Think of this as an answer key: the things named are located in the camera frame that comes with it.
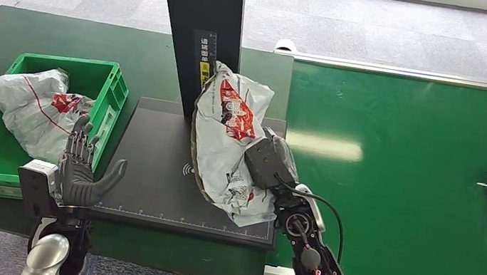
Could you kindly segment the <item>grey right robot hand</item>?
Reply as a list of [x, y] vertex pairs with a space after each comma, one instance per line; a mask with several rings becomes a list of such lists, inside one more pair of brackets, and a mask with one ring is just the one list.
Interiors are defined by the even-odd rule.
[[292, 180], [294, 182], [298, 182], [299, 179], [298, 179], [296, 163], [293, 157], [293, 153], [291, 152], [290, 147], [288, 146], [286, 140], [283, 139], [283, 137], [277, 135], [275, 131], [272, 130], [272, 128], [263, 126], [263, 130], [264, 133], [266, 134], [266, 137], [271, 140], [277, 155], [283, 161], [283, 164], [289, 171]]

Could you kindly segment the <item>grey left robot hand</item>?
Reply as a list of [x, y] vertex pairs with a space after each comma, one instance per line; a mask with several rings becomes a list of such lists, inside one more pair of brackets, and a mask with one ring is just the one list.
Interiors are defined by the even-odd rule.
[[110, 172], [98, 181], [94, 180], [92, 165], [99, 137], [89, 136], [92, 129], [90, 116], [87, 113], [81, 115], [71, 130], [61, 154], [58, 168], [64, 205], [87, 208], [95, 206], [121, 181], [127, 171], [128, 161], [120, 159], [114, 163]]

